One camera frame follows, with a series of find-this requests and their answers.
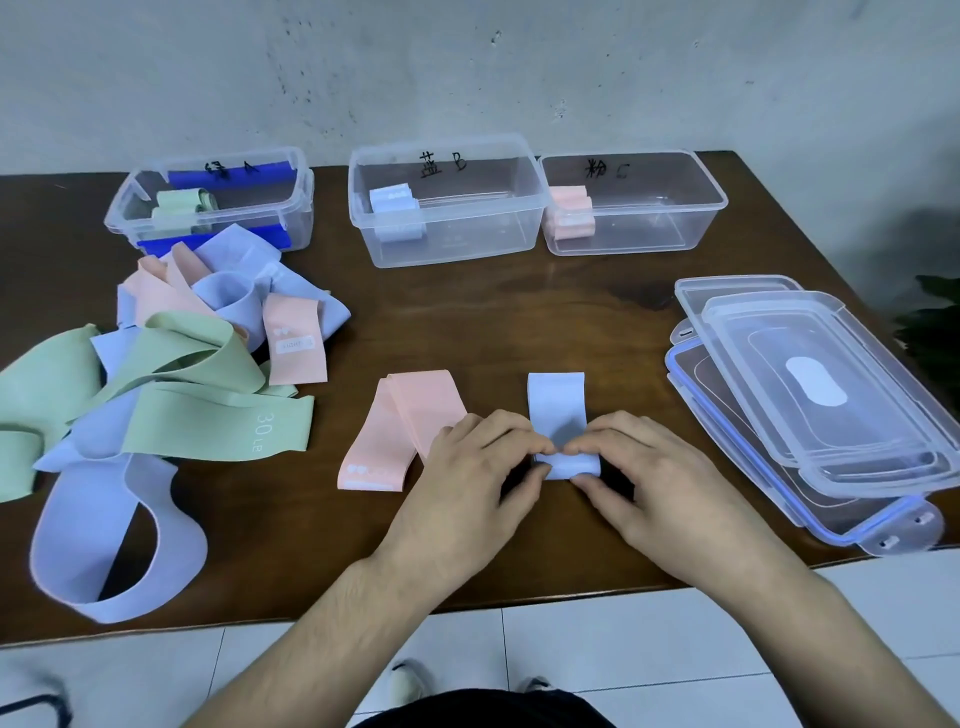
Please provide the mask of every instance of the plastic storage container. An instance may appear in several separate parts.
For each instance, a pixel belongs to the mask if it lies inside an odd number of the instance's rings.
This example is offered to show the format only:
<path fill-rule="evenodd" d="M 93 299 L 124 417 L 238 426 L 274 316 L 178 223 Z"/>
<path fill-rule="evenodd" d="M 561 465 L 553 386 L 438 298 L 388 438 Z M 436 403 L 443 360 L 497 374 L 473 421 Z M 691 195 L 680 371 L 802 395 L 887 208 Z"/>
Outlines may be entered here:
<path fill-rule="evenodd" d="M 684 339 L 666 356 L 668 378 L 717 446 L 790 519 L 832 546 L 861 546 L 875 556 L 927 550 L 944 520 L 922 497 L 828 497 L 763 448 L 730 387 L 699 338 Z"/>
<path fill-rule="evenodd" d="M 219 209 L 151 217 L 156 194 L 202 188 Z M 280 147 L 237 154 L 164 159 L 134 169 L 110 203 L 104 224 L 148 255 L 181 240 L 191 248 L 237 223 L 282 251 L 310 243 L 313 172 L 303 152 Z"/>
<path fill-rule="evenodd" d="M 373 211 L 372 191 L 405 183 L 410 208 Z M 378 268 L 530 250 L 547 200 L 543 173 L 516 133 L 362 147 L 350 156 L 350 222 Z"/>
<path fill-rule="evenodd" d="M 540 167 L 547 184 L 583 185 L 592 202 L 593 235 L 558 239 L 544 227 L 554 255 L 689 250 L 727 206 L 727 195 L 692 152 L 545 155 Z M 564 213 L 551 200 L 549 215 L 560 225 L 583 214 Z"/>
<path fill-rule="evenodd" d="M 837 299 L 777 276 L 677 281 L 762 450 L 830 497 L 960 485 L 960 425 Z"/>

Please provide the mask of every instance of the shoe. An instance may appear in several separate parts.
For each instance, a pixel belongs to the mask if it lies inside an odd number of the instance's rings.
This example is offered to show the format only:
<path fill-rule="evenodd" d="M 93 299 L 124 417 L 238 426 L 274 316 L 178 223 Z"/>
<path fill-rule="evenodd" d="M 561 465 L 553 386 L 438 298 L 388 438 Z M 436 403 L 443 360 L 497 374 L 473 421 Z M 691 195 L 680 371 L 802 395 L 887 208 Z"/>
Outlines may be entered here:
<path fill-rule="evenodd" d="M 554 691 L 554 688 L 550 681 L 545 677 L 531 677 L 527 680 L 520 688 L 520 692 L 539 692 L 539 691 Z"/>
<path fill-rule="evenodd" d="M 410 662 L 397 663 L 390 669 L 390 700 L 395 708 L 410 705 L 430 694 L 425 670 Z"/>

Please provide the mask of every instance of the concrete wall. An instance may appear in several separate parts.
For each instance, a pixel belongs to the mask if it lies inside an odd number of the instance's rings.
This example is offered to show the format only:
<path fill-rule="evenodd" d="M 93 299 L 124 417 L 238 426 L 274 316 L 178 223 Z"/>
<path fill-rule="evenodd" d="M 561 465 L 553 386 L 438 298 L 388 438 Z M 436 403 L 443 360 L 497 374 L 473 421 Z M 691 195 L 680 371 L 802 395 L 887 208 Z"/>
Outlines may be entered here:
<path fill-rule="evenodd" d="M 0 173 L 516 130 L 734 149 L 885 312 L 960 275 L 956 0 L 89 0 L 0 16 Z"/>

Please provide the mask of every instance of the forearm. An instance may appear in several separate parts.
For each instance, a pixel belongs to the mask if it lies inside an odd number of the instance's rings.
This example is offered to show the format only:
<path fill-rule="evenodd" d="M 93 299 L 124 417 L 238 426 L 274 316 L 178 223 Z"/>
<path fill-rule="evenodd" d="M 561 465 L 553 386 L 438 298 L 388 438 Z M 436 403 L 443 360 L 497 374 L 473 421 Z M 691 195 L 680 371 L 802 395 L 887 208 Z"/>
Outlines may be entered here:
<path fill-rule="evenodd" d="M 434 601 L 376 556 L 353 564 L 185 728 L 345 725 Z"/>
<path fill-rule="evenodd" d="M 955 728 L 840 592 L 808 572 L 725 605 L 809 728 Z"/>

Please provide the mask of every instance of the wooden table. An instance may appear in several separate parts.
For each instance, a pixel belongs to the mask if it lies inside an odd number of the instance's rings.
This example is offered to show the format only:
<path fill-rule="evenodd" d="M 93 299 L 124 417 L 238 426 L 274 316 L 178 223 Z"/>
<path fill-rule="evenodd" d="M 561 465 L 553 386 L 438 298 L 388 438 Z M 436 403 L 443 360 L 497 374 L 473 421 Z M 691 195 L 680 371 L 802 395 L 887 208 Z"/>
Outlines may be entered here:
<path fill-rule="evenodd" d="M 42 476 L 32 496 L 0 504 L 0 643 L 298 617 L 376 547 L 403 500 L 336 488 L 376 382 L 390 372 L 448 369 L 468 410 L 489 414 L 526 412 L 528 372 L 583 371 L 590 417 L 624 408 L 672 428 L 713 457 L 808 564 L 863 558 L 793 527 L 721 455 L 666 380 L 668 337 L 684 317 L 669 299 L 673 281 L 684 277 L 785 274 L 838 296 L 892 343 L 737 155 L 703 160 L 730 206 L 692 251 L 555 257 L 541 240 L 527 253 L 394 270 L 373 267 L 350 224 L 347 169 L 315 170 L 313 242 L 284 262 L 331 289 L 353 318 L 327 342 L 330 383 L 301 388 L 317 398 L 309 450 L 250 463 L 181 463 L 174 499 L 206 532 L 206 565 L 173 601 L 117 625 L 89 621 L 33 585 L 27 555 L 52 482 Z M 103 225 L 122 179 L 0 178 L 0 364 L 67 328 L 112 327 L 114 286 L 137 258 Z M 415 463 L 408 490 L 419 472 Z M 957 544 L 960 492 L 934 501 L 948 519 L 945 543 Z M 153 542 L 149 518 L 135 519 L 108 591 L 135 581 Z M 568 482 L 553 481 L 514 539 L 444 609 L 677 586 L 625 546 Z"/>

